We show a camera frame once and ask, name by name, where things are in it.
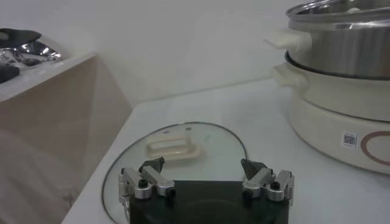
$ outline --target white countertop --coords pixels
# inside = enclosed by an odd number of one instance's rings
[[[138,105],[63,224],[111,223],[101,186],[116,157],[144,135],[186,121],[223,125],[241,138],[249,159],[276,172],[291,170],[291,223],[390,223],[390,176],[346,165],[305,144],[286,120],[288,102],[288,89],[264,80]]]

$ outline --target qr code sticker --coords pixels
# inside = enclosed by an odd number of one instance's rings
[[[358,135],[351,132],[344,132],[342,134],[342,146],[355,149],[358,143]]]

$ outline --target cream pot handle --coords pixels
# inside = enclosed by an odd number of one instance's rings
[[[278,86],[292,87],[296,90],[304,90],[307,87],[305,76],[288,68],[287,62],[275,66],[272,69],[272,76]]]
[[[310,33],[292,29],[275,30],[264,39],[276,49],[285,49],[291,52],[302,52],[311,49],[312,39]]]

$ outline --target glass lid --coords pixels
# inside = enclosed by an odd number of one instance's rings
[[[102,187],[102,202],[110,218],[127,224],[119,202],[118,174],[138,170],[143,162],[164,157],[161,174],[170,180],[242,181],[244,144],[230,130],[215,124],[188,122],[161,128],[133,143],[113,163]]]

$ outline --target silver bracket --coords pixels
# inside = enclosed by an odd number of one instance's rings
[[[276,179],[266,186],[267,198],[272,201],[289,200],[290,206],[294,197],[294,176],[288,170],[282,170]]]
[[[243,182],[243,194],[246,198],[257,198],[261,195],[261,188],[264,188],[265,184],[273,181],[275,176],[272,174],[272,170],[268,168],[262,168],[257,172],[252,179],[244,180]]]
[[[148,199],[152,196],[152,185],[144,180],[135,169],[123,168],[122,175],[125,185],[124,193],[134,195],[137,199]]]
[[[158,195],[168,198],[175,196],[175,182],[165,179],[151,166],[143,167],[141,176],[156,187]]]
[[[129,192],[129,188],[124,182],[123,173],[121,170],[119,171],[118,174],[118,181],[119,181],[119,186],[118,186],[119,202],[123,205],[124,214],[126,216],[127,222],[130,223],[130,200],[129,200],[130,192]]]

